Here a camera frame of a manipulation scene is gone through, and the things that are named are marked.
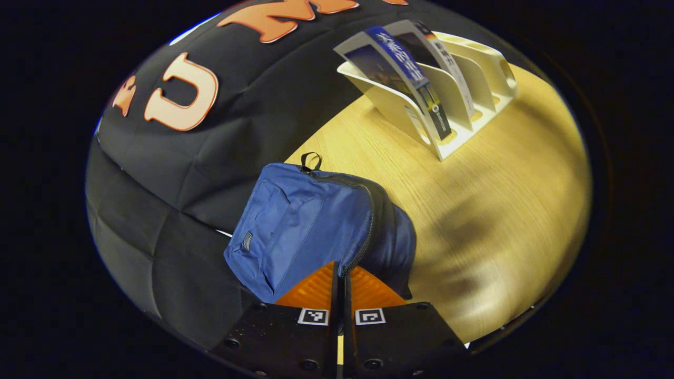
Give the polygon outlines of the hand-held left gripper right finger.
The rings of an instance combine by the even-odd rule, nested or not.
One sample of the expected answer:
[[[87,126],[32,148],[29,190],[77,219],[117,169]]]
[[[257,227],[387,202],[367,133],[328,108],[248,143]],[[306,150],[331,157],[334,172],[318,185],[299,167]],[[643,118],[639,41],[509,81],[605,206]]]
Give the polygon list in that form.
[[[404,300],[357,266],[345,277],[347,378],[448,378],[470,351],[433,304]]]

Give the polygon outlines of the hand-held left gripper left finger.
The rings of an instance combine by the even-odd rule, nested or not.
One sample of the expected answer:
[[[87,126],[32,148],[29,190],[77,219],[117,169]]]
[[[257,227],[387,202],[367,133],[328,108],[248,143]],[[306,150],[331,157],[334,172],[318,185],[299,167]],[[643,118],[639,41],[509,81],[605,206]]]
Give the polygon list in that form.
[[[339,265],[329,262],[276,302],[248,307],[210,354],[254,378],[333,378]]]

